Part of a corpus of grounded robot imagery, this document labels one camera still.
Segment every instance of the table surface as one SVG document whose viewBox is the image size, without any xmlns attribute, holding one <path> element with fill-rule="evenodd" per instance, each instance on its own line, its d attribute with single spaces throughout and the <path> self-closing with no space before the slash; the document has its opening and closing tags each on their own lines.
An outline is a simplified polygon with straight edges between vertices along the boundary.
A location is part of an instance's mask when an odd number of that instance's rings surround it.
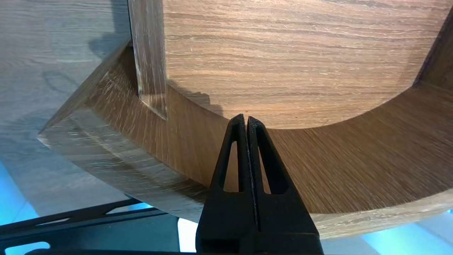
<svg viewBox="0 0 453 255">
<path fill-rule="evenodd" d="M 125 199 L 37 133 L 128 37 L 125 0 L 0 1 L 0 161 L 41 216 Z"/>
</svg>

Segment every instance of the brown wood surface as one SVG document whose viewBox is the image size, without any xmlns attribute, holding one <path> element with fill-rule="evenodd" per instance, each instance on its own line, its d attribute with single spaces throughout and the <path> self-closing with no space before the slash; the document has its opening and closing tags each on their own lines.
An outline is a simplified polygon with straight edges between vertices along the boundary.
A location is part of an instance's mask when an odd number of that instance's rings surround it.
<svg viewBox="0 0 453 255">
<path fill-rule="evenodd" d="M 279 129 L 337 123 L 409 88 L 453 3 L 162 2 L 176 90 L 225 118 Z"/>
<path fill-rule="evenodd" d="M 132 43 L 140 99 L 167 117 L 162 1 L 129 0 Z"/>
<path fill-rule="evenodd" d="M 389 102 L 333 125 L 269 129 L 322 237 L 379 230 L 453 206 L 453 58 L 445 56 L 452 31 L 450 22 L 417 84 Z M 168 80 L 163 120 L 138 98 L 132 49 L 116 54 L 48 122 L 41 139 L 114 187 L 196 220 L 205 192 L 199 183 L 210 183 L 228 119 Z M 236 167 L 233 157 L 229 167 Z M 237 187 L 234 174 L 226 185 Z"/>
</svg>

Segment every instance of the black metal frame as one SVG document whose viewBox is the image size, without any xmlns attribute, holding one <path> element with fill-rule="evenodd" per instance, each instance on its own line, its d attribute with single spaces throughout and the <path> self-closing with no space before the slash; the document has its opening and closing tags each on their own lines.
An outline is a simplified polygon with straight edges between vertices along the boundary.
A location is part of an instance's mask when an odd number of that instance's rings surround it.
<svg viewBox="0 0 453 255">
<path fill-rule="evenodd" d="M 141 231 L 151 238 L 153 232 L 158 230 L 139 229 L 137 224 L 153 224 L 153 221 L 159 221 L 160 225 L 174 228 L 171 235 L 176 240 L 163 246 L 166 246 L 168 251 L 179 251 L 177 217 L 156 208 L 107 214 L 115 208 L 138 203 L 141 202 L 129 199 L 0 226 L 0 255 L 5 255 L 6 248 L 36 242 L 47 242 L 50 245 L 51 249 L 43 252 L 54 249 L 106 249 L 105 247 L 110 247 L 110 244 L 114 244 L 119 249 L 147 247 L 149 245 L 143 244 L 143 240 L 126 242 L 123 236 L 105 237 L 99 245 L 91 239 L 96 233 L 115 232 L 126 236 L 133 231 Z"/>
</svg>

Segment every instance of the black clamp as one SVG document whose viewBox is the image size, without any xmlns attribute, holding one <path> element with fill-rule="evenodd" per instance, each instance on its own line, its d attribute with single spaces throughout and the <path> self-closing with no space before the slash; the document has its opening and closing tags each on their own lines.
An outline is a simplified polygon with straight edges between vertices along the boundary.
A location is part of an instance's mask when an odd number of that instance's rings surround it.
<svg viewBox="0 0 453 255">
<path fill-rule="evenodd" d="M 223 190 L 237 143 L 239 192 Z M 260 154 L 271 194 L 263 187 Z M 228 123 L 196 234 L 197 253 L 323 254 L 319 233 L 262 122 Z"/>
</svg>

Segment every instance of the wood grain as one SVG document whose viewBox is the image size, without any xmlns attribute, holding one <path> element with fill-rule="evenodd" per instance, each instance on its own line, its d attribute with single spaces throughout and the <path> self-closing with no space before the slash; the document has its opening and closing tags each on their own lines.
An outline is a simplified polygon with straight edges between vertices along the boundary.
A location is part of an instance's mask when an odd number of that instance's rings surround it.
<svg viewBox="0 0 453 255">
<path fill-rule="evenodd" d="M 129 0 L 140 99 L 167 117 L 162 0 Z"/>
<path fill-rule="evenodd" d="M 451 0 L 163 0 L 167 76 L 232 118 L 312 128 L 409 88 Z"/>
<path fill-rule="evenodd" d="M 453 92 L 435 75 L 450 73 L 453 58 L 439 56 L 451 52 L 452 31 L 449 21 L 417 86 L 389 102 L 328 126 L 269 129 L 323 238 L 380 230 L 453 206 Z M 138 98 L 132 49 L 116 54 L 95 71 L 104 75 L 94 73 L 49 121 L 43 139 L 118 189 L 196 220 L 205 192 L 198 183 L 211 181 L 228 120 L 187 99 L 172 80 L 163 120 Z M 87 112 L 97 120 L 88 121 Z M 111 134 L 119 138 L 111 142 Z M 229 167 L 236 166 L 230 159 Z M 167 177 L 173 175 L 176 181 Z M 228 176 L 226 185 L 234 190 L 237 177 Z M 170 195 L 163 201 L 159 190 Z"/>
<path fill-rule="evenodd" d="M 127 199 L 37 134 L 128 38 L 126 0 L 0 1 L 0 161 L 39 216 Z"/>
</svg>

